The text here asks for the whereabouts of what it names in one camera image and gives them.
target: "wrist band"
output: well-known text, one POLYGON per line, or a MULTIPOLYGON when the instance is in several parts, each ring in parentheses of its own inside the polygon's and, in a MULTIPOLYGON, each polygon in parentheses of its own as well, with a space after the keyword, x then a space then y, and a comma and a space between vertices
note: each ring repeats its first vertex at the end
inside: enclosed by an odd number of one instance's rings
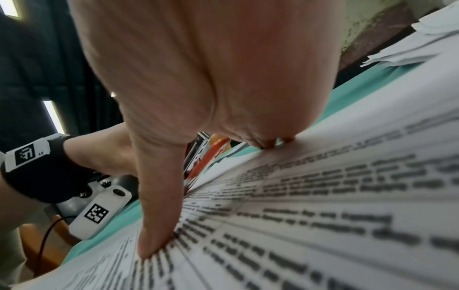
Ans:
POLYGON ((71 161, 64 151, 68 135, 53 134, 6 153, 0 172, 15 190, 43 203, 57 204, 91 192, 92 169, 71 161))

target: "brown chair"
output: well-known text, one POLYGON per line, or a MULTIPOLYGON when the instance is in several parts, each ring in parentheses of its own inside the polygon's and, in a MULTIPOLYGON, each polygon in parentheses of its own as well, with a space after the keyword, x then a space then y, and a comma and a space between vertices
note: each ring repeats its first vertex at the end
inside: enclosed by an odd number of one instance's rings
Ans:
MULTIPOLYGON (((61 216, 55 215, 53 223, 59 220, 61 216)), ((74 246, 80 240, 71 236, 68 231, 68 224, 62 220, 54 226, 54 231, 69 245, 74 246)), ((25 265, 32 272, 35 271, 37 263, 38 253, 40 252, 40 246, 42 244, 43 236, 40 234, 34 224, 25 224, 19 228, 21 236, 22 248, 27 258, 25 265)), ((37 271, 37 276, 46 274, 57 267, 59 267, 64 261, 67 253, 53 245, 47 244, 44 247, 43 255, 40 261, 40 266, 37 271)))

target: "fluorescent light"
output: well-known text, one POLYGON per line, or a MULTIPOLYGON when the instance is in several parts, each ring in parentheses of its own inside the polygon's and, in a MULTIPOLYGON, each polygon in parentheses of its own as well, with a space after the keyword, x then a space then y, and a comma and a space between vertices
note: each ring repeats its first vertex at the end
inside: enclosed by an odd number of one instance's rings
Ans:
POLYGON ((62 127, 61 120, 59 119, 59 115, 57 114, 56 107, 53 101, 43 101, 46 110, 48 111, 48 115, 53 121, 54 128, 56 128, 57 133, 65 134, 64 128, 62 127))
POLYGON ((0 0, 0 6, 5 15, 19 17, 18 11, 16 10, 16 6, 14 5, 13 0, 0 0))

